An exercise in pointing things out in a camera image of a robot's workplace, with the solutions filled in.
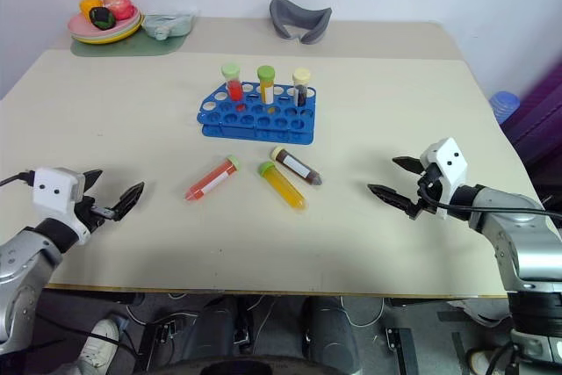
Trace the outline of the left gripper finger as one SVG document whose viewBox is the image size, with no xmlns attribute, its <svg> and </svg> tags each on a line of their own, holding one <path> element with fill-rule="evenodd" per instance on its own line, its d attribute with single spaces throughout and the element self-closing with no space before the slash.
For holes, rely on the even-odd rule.
<svg viewBox="0 0 562 375">
<path fill-rule="evenodd" d="M 109 220 L 122 220 L 138 203 L 144 191 L 145 183 L 140 182 L 126 190 L 118 203 L 109 209 Z"/>
<path fill-rule="evenodd" d="M 101 169 L 93 169 L 84 172 L 83 192 L 86 193 L 96 183 L 96 181 L 101 177 L 102 174 L 103 171 Z"/>
</svg>

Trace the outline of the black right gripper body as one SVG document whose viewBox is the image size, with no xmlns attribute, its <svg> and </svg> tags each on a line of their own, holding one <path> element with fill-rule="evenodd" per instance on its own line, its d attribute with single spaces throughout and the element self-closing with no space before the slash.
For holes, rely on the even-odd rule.
<svg viewBox="0 0 562 375">
<path fill-rule="evenodd" d="M 437 214 L 439 207 L 436 205 L 442 196 L 443 187 L 440 182 L 441 170 L 435 163 L 431 163 L 426 169 L 422 167 L 421 178 L 418 180 L 418 200 L 415 209 L 407 213 L 411 220 L 416 220 L 422 212 Z"/>
</svg>

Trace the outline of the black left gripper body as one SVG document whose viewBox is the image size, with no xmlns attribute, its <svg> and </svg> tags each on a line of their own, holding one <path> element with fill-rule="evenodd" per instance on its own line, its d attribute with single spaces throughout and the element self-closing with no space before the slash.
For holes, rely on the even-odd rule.
<svg viewBox="0 0 562 375">
<path fill-rule="evenodd" d="M 75 205 L 76 217 L 85 225 L 90 234 L 93 234 L 104 225 L 107 220 L 116 216 L 115 207 L 97 206 L 96 200 L 90 196 L 83 196 Z"/>
</svg>

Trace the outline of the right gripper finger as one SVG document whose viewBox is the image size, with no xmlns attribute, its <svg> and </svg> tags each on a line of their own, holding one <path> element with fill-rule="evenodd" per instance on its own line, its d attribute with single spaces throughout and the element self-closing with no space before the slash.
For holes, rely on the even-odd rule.
<svg viewBox="0 0 562 375">
<path fill-rule="evenodd" d="M 415 209 L 415 204 L 410 198 L 399 194 L 396 190 L 390 187 L 381 184 L 368 184 L 367 187 L 371 193 L 382 202 L 397 208 L 404 213 L 411 213 Z"/>
<path fill-rule="evenodd" d="M 411 156 L 397 156 L 394 157 L 392 161 L 408 172 L 415 173 L 417 175 L 422 174 L 422 162 L 418 158 Z"/>
</svg>

